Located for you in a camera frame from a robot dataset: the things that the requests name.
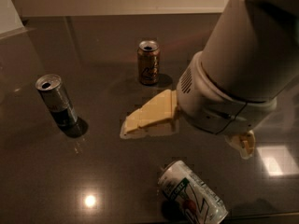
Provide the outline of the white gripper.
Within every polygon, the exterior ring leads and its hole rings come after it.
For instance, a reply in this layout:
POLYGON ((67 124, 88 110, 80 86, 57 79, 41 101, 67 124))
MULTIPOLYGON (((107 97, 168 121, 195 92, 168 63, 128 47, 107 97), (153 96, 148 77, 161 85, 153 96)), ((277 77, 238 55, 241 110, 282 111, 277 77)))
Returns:
POLYGON ((252 103, 232 98, 209 80, 201 56, 202 51, 193 56, 177 91, 160 92, 126 117, 121 126, 122 139, 177 133, 179 107, 191 125, 208 133, 224 134, 226 143, 242 159, 252 157, 256 146, 252 129, 276 109, 277 99, 252 103))

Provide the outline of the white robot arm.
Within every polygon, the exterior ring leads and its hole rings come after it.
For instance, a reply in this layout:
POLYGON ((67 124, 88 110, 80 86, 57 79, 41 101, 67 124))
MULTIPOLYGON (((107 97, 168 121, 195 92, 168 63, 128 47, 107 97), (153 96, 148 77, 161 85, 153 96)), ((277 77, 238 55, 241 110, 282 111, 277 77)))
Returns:
POLYGON ((120 136, 169 135, 184 117, 251 157, 254 128, 298 74, 298 20, 299 0, 229 0, 177 87, 127 116, 120 136))

